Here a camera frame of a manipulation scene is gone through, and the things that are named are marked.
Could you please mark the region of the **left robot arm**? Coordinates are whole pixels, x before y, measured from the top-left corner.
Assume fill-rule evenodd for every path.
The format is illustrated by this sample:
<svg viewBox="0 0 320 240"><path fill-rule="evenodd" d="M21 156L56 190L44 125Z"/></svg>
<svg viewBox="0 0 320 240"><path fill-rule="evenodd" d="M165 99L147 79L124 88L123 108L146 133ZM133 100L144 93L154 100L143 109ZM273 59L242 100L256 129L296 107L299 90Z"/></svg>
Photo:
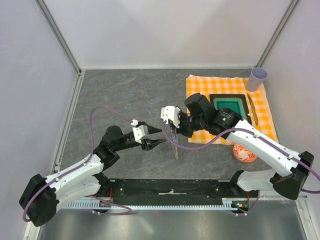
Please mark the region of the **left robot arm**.
<svg viewBox="0 0 320 240"><path fill-rule="evenodd" d="M116 125L108 127L99 145L74 165L46 177L40 174L31 177L18 201L23 209L23 221L39 227L74 201L95 194L106 196L110 191L110 180L103 172L118 161L118 151L135 147L149 151L165 142L164 139L149 138L149 135L160 133L160 128L144 121L133 123L128 133L123 133Z"/></svg>

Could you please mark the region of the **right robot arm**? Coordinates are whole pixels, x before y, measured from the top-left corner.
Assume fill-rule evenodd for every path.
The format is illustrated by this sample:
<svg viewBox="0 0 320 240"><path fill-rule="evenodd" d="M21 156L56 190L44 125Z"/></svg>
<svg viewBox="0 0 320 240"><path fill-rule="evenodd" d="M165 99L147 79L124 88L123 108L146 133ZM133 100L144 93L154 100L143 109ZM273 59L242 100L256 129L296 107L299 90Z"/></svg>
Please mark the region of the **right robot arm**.
<svg viewBox="0 0 320 240"><path fill-rule="evenodd" d="M309 174L319 177L311 169L314 156L310 152L299 153L275 142L232 109L224 107L217 110L200 93L189 96L184 104L187 113L178 106L166 106L161 110L163 123L174 132L190 138L195 132L205 130L214 138L200 146L201 149L223 138L249 150L271 167L263 171L237 171L229 184L233 196L240 197L250 191L274 190L282 197L296 200L303 192Z"/></svg>

